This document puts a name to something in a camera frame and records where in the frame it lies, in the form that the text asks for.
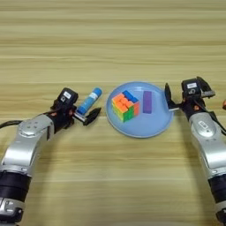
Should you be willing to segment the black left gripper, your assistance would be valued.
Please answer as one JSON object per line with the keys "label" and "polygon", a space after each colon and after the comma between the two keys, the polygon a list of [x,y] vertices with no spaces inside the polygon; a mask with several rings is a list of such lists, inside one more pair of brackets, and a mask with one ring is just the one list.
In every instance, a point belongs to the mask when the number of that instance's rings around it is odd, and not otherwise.
{"label": "black left gripper", "polygon": [[86,117],[76,114],[76,107],[69,108],[59,107],[59,101],[54,100],[53,105],[50,107],[48,117],[52,120],[55,130],[62,130],[71,127],[74,120],[78,119],[84,126],[91,124],[100,114],[101,108],[93,109]]}

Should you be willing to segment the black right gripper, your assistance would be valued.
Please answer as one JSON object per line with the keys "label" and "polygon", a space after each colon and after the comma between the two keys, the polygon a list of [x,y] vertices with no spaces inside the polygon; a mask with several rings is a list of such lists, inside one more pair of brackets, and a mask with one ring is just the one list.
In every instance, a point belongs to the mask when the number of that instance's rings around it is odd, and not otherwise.
{"label": "black right gripper", "polygon": [[210,87],[210,85],[202,78],[198,77],[198,97],[199,99],[184,99],[181,103],[175,104],[171,98],[170,86],[168,83],[165,84],[164,93],[168,108],[170,111],[181,109],[187,120],[190,120],[190,117],[206,112],[206,104],[201,98],[211,98],[215,96],[215,91]]}

